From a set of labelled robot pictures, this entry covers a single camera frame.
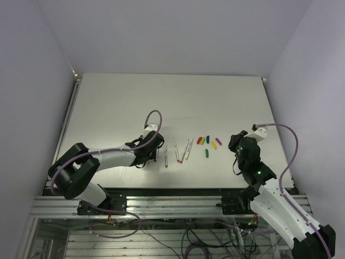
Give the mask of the yellow pen cap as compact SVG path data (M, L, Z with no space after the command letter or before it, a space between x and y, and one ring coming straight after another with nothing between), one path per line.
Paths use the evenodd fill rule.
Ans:
M211 144L212 144L214 149L217 149L217 145L216 145L216 143L214 141L211 141Z

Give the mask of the white pen yellow end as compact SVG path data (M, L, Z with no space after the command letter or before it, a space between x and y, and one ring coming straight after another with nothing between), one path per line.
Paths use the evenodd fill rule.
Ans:
M188 144L187 152L186 152L186 155L185 155L185 159L186 159L186 160L189 159L190 152L191 152L191 149L192 149L193 141L194 141L194 139L192 138L192 139L190 140L189 144Z

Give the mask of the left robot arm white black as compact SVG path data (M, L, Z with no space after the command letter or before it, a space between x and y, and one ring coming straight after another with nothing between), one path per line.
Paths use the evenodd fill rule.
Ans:
M93 151L80 142L50 167L48 176L65 199L79 198L89 203L97 214L104 214L114 208L112 197L91 182L93 176L114 167L145 166L147 161L156 159L157 150L163 144L164 137L156 131L107 150Z

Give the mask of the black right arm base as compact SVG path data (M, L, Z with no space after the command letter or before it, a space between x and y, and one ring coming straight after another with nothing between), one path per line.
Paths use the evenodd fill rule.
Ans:
M253 213L250 202L259 195L252 187L244 189L229 188L220 189L221 202L216 207L221 208L223 215L244 215Z

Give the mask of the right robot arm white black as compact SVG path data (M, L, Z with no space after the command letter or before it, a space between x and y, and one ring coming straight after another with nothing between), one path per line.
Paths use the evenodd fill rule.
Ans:
M287 243L293 258L332 258L335 255L336 233L330 225L321 225L306 212L281 185L276 174L261 161L259 141L267 129L241 131L232 135L228 148L235 154L248 187L240 192L238 209L261 216Z

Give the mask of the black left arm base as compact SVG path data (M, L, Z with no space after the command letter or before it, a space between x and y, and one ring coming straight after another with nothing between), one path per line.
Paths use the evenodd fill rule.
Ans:
M78 215L123 215L127 209L127 199L120 196L107 197L104 202L99 205L92 205L86 201L80 201L77 208Z

